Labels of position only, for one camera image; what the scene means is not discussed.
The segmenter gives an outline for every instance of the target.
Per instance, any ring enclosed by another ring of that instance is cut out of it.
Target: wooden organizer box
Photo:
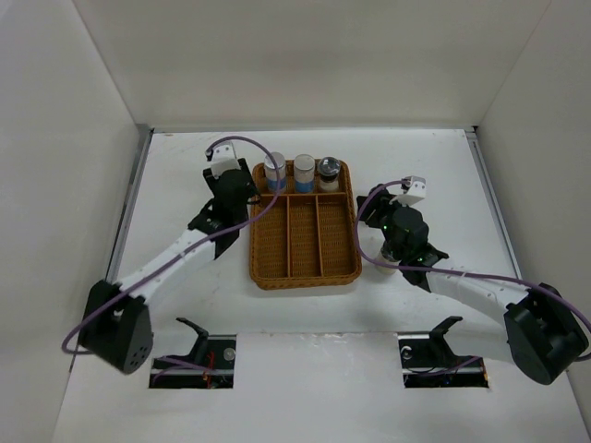
[[[250,278],[261,289],[307,288],[348,284],[361,273],[355,248],[355,206],[349,169],[341,162],[339,191],[299,194],[294,188],[294,162],[286,162],[287,188],[275,206],[250,228]],[[261,213],[272,200],[263,164],[252,176],[261,193]]]

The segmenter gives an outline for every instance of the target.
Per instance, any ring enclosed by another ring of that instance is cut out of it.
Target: blue label
[[[287,177],[284,177],[281,179],[279,188],[285,189],[286,186],[287,186]],[[267,177],[267,187],[271,191],[274,191],[275,189],[277,189],[277,180],[271,180],[269,177]]]
[[[295,190],[302,193],[312,192],[314,190],[314,180],[307,183],[295,182]]]

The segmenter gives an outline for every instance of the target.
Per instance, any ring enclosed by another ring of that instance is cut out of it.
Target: wall
[[[479,123],[549,0],[75,0],[153,126]]]
[[[524,275],[591,315],[591,2],[555,0],[478,136]],[[591,425],[591,366],[571,381]]]
[[[69,0],[0,0],[0,441],[51,441],[138,133]]]

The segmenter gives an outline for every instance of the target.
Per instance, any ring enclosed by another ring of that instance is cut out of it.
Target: white tabletop
[[[173,242],[210,198],[201,175],[204,150],[223,135],[154,136],[120,275]],[[464,131],[245,135],[287,159],[309,153],[344,160],[355,195],[424,176],[428,197],[416,208],[429,224],[430,242],[473,269],[513,272]],[[262,161],[256,148],[235,147],[251,168]],[[375,255],[381,233],[364,227],[360,236]],[[490,389],[402,387],[388,332],[431,329],[452,315],[464,317],[463,328],[496,327],[471,308],[424,293],[400,275],[385,277],[368,263],[347,286],[262,291],[248,276],[247,250],[243,232],[151,313],[156,334],[174,330],[179,316],[210,333],[238,333],[234,389],[148,390],[149,365],[124,377],[94,357],[78,358],[54,441],[587,441],[566,376],[542,387],[512,365],[487,361]],[[297,334],[273,335],[286,332]],[[366,334],[310,335],[335,332]]]

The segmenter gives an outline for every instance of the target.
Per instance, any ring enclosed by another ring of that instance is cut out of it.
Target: screw
[[[223,359],[226,362],[231,362],[236,358],[236,351],[233,348],[225,348],[223,350]]]
[[[413,358],[413,348],[410,346],[403,346],[403,349],[400,350],[400,355],[403,357],[403,360],[410,360]]]

